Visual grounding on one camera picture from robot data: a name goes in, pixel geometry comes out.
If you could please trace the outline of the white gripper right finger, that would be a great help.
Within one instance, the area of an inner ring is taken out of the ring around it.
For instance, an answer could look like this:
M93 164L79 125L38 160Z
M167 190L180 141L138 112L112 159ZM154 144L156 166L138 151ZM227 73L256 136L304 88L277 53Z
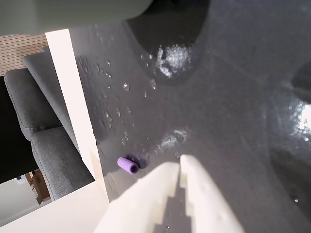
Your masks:
M192 155L180 157L180 187L193 233L243 233L244 229L218 186Z

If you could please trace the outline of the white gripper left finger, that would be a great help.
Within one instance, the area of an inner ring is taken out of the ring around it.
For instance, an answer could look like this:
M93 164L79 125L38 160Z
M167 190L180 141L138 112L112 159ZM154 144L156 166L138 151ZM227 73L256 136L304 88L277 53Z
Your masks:
M175 195L179 164L165 162L113 200L96 233L152 233L161 224L167 200Z

